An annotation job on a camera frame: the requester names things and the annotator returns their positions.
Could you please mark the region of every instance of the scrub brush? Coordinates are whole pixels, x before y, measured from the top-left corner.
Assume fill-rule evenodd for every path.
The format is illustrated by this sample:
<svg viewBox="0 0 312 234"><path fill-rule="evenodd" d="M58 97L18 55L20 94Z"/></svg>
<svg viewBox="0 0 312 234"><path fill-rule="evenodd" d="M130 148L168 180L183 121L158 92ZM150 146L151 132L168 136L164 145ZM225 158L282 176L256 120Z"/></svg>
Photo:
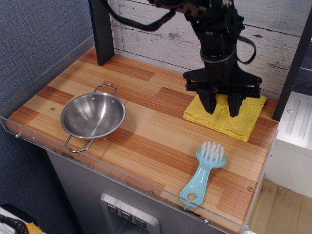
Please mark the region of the scrub brush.
<svg viewBox="0 0 312 234"><path fill-rule="evenodd" d="M191 208L200 205L206 193L208 177L211 169L220 168L226 163L224 147L220 144L205 141L196 152L199 167L191 181L181 191L181 202Z"/></svg>

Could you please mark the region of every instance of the wooden countertop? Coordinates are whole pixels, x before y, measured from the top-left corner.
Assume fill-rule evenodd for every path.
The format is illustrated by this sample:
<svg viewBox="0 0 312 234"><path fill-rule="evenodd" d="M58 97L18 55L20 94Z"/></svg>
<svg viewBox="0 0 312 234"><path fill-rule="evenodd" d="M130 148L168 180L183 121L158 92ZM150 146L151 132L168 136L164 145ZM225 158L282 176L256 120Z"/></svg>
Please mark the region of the wooden countertop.
<svg viewBox="0 0 312 234"><path fill-rule="evenodd" d="M68 134L60 124L60 114L70 100L93 92L103 83L118 88L116 96L126 106L125 121L107 138L96 141L89 151L71 153L64 147ZM99 91L113 92L110 87ZM249 141L242 142L184 120L183 112L194 96L195 92L185 90L185 80L179 73L117 55L100 67L93 47L14 112L7 125L44 148L153 191L179 206L183 205L178 196L198 167L196 150L204 141L220 143L228 161L223 168L211 171L201 205L204 209L188 212L238 233L239 228L232 222L244 225L250 210L255 191L249 192L248 187L257 189L278 125L271 119L277 102L267 100ZM86 140L72 137L69 146L78 149L87 144Z"/></svg>

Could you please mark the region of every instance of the button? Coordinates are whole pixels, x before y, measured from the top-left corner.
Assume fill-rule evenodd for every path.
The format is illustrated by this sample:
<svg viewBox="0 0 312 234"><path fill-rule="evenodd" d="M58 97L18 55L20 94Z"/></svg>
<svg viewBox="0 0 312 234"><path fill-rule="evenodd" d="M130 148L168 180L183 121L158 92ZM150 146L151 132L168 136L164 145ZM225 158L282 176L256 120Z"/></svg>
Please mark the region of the button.
<svg viewBox="0 0 312 234"><path fill-rule="evenodd" d="M116 207L110 205L110 204L107 204L107 208L109 209L110 212L114 213L114 214L118 214L118 210Z"/></svg>
<svg viewBox="0 0 312 234"><path fill-rule="evenodd" d="M136 218L136 224L139 225L140 227L146 228L146 222L144 222L141 219Z"/></svg>
<svg viewBox="0 0 312 234"><path fill-rule="evenodd" d="M127 220L129 220L129 221L132 220L131 215L128 214L128 213L126 213L126 212L124 212L124 211L121 211L121 216L122 216L124 219L127 219Z"/></svg>

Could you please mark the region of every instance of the metal bowl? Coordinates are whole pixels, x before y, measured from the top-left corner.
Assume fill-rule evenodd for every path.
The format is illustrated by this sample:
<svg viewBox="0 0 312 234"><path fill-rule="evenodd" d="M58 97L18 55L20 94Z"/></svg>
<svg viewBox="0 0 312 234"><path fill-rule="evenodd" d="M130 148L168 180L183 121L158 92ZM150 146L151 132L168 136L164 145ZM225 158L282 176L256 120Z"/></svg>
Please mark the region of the metal bowl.
<svg viewBox="0 0 312 234"><path fill-rule="evenodd" d="M96 93L99 87L111 86L114 94ZM73 153L86 151L94 140L108 136L124 121L126 108L115 96L117 88L111 84L99 85L93 93L84 94L70 101L63 109L60 121L69 134L65 147ZM88 148L74 150L68 147L71 137L91 140Z"/></svg>

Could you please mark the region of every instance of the control panel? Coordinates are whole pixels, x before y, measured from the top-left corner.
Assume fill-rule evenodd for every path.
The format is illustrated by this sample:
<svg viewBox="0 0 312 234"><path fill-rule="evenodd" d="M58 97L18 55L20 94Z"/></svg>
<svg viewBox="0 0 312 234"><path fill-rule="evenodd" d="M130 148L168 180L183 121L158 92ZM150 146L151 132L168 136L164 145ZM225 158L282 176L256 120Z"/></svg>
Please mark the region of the control panel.
<svg viewBox="0 0 312 234"><path fill-rule="evenodd" d="M160 224L156 217L124 201L109 194L102 193L101 204L111 234L125 233L127 232L125 229L129 229L129 227L131 229L143 229L142 233L147 234L160 233Z"/></svg>

